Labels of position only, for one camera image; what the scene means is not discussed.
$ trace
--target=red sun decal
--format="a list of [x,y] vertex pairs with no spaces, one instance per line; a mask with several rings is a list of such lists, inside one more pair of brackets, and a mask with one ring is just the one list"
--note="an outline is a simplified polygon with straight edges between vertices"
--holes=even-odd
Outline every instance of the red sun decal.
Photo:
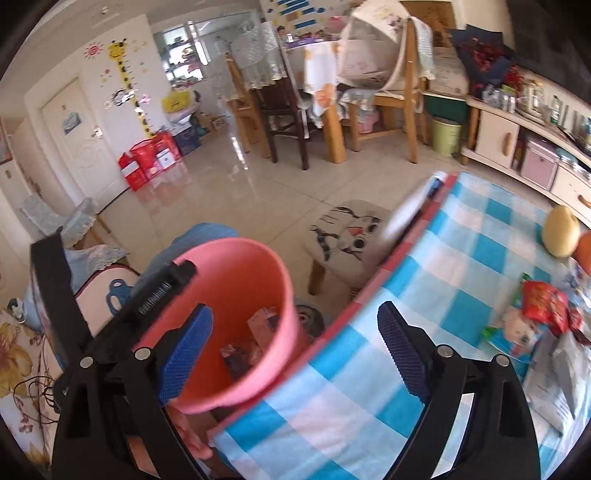
[[95,58],[100,52],[103,51],[103,44],[102,43],[91,43],[86,47],[84,55],[87,59]]

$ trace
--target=blue and white tablecloth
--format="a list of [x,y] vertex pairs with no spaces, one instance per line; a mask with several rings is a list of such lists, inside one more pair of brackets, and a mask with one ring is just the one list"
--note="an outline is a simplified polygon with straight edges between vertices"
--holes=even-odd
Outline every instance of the blue and white tablecloth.
[[[376,316],[383,302],[394,302],[406,321],[423,328],[435,344],[489,360],[495,351],[482,341],[482,329],[504,311],[522,273],[553,280],[557,262],[540,240],[546,213],[482,178],[467,173],[457,181],[451,178],[446,182],[449,195],[425,222],[424,233],[393,273],[376,275],[373,283],[383,280],[358,301],[362,306],[345,312],[354,314],[339,333],[291,378],[214,435],[215,446],[246,479],[383,478],[423,408],[404,387],[378,332]],[[453,464],[471,400],[464,395],[435,474]],[[578,426],[562,438],[532,413],[543,478],[587,423],[586,404]]]

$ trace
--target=picture frame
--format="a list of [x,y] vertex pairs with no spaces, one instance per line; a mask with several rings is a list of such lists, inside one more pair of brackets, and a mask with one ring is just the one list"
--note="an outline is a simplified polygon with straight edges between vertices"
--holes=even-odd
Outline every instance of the picture frame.
[[0,118],[0,165],[9,162],[13,159],[12,151],[8,143],[8,136],[4,129],[4,124]]

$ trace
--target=television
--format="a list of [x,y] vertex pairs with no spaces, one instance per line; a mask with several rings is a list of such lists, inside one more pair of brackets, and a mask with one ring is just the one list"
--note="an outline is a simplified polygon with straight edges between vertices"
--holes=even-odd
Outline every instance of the television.
[[516,62],[591,104],[591,22],[585,2],[506,2],[513,23]]

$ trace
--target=blue gripper pad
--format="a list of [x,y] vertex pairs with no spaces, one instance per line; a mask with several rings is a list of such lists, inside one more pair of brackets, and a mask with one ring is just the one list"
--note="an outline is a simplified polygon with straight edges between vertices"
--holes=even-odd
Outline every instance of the blue gripper pad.
[[413,327],[407,325],[391,301],[380,305],[378,309],[380,335],[394,359],[394,364],[408,392],[426,404],[431,396],[427,383],[427,365],[413,345],[409,335],[411,328]]
[[209,307],[202,306],[192,313],[187,320],[184,335],[178,340],[171,354],[160,368],[158,399],[165,406],[172,398],[180,395],[195,362],[199,358],[213,329],[213,314]]

